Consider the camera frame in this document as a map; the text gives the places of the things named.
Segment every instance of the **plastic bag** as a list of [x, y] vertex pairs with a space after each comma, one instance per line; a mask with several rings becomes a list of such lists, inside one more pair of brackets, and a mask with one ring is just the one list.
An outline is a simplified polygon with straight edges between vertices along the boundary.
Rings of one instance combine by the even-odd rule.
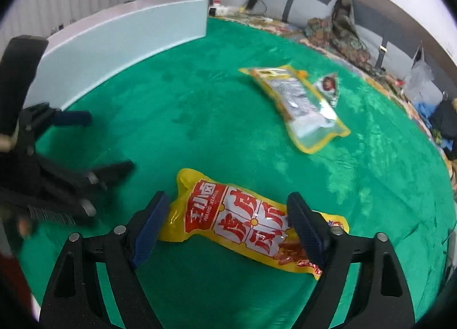
[[[290, 272], [322, 271], [309, 262], [289, 224], [286, 206], [236, 185], [224, 185], [193, 169], [177, 176], [178, 198], [159, 238], [181, 242], [203, 235], [241, 255]], [[344, 217], [321, 213], [330, 226], [349, 232]]]
[[443, 94], [432, 82], [435, 79], [429, 65], [423, 60], [416, 62], [404, 79], [404, 94], [413, 103], [425, 102], [438, 105]]
[[243, 68], [275, 101], [294, 144], [315, 153], [336, 136], [350, 131], [318, 91], [306, 79], [308, 73], [286, 65], [280, 68]]
[[340, 79], [337, 73], [332, 73], [319, 78], [314, 85], [324, 96], [327, 102], [334, 108], [340, 97]]

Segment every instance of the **white curved board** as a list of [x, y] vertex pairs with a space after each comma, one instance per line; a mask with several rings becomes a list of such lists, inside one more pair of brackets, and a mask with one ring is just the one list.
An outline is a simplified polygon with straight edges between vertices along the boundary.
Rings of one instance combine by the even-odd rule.
[[100, 11], [49, 37], [25, 106], [66, 109], [139, 61], [206, 35], [207, 1], [138, 0]]

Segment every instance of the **blue cloth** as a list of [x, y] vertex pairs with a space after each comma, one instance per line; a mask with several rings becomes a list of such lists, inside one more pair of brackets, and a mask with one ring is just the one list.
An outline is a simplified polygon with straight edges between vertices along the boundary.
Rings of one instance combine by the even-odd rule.
[[[428, 120], [428, 118], [435, 112], [437, 105], [427, 104], [425, 102], [418, 102], [418, 103], [414, 104], [414, 107], [417, 110], [417, 112], [419, 113], [422, 120], [424, 121], [427, 128], [431, 129], [431, 123]], [[452, 151], [453, 143], [454, 143], [454, 140], [448, 140], [447, 138], [442, 138], [440, 147], [442, 149], [447, 148], [447, 149], [449, 149], [449, 151]]]

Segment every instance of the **metal screw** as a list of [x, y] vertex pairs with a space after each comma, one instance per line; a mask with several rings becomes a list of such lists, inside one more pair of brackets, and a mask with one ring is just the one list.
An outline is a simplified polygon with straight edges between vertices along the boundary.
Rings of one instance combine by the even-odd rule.
[[389, 238], [387, 237], [387, 235], [385, 233], [377, 233], [376, 237], [378, 238], [378, 240], [381, 240], [381, 241], [389, 240]]
[[70, 236], [68, 237], [68, 240], [70, 241], [76, 241], [79, 239], [79, 233], [72, 233], [70, 234]]
[[344, 234], [344, 230], [340, 226], [332, 226], [330, 228], [330, 231], [332, 232], [333, 235], [342, 235]]
[[95, 175], [94, 172], [89, 172], [87, 174], [87, 178], [89, 179], [89, 181], [91, 182], [91, 184], [93, 185], [96, 185], [99, 181], [98, 181], [98, 177]]
[[97, 214], [97, 210], [89, 200], [81, 199], [81, 206], [89, 217], [94, 217]]
[[114, 233], [116, 235], [122, 235], [126, 231], [127, 231], [127, 227], [125, 227], [124, 225], [119, 225], [114, 228]]

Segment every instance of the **red chinese characters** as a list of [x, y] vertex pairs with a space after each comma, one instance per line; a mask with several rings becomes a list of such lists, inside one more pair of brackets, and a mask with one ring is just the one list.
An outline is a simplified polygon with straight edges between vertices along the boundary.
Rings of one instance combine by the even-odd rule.
[[219, 213], [213, 230], [217, 235], [240, 244], [246, 240], [250, 230], [250, 221], [247, 221], [237, 214], [224, 210]]
[[284, 235], [280, 230], [260, 226], [252, 229], [246, 245], [262, 254], [273, 256], [279, 250], [279, 243], [283, 241]]
[[224, 205], [244, 219], [252, 219], [257, 214], [260, 200], [236, 187], [229, 187], [224, 198]]
[[268, 204], [266, 201], [260, 203], [259, 219], [262, 220], [261, 224], [271, 227], [273, 229], [287, 230], [289, 228], [289, 221], [287, 215]]
[[187, 201], [185, 218], [187, 233], [195, 229], [211, 228], [226, 188], [225, 185], [205, 180], [197, 182]]

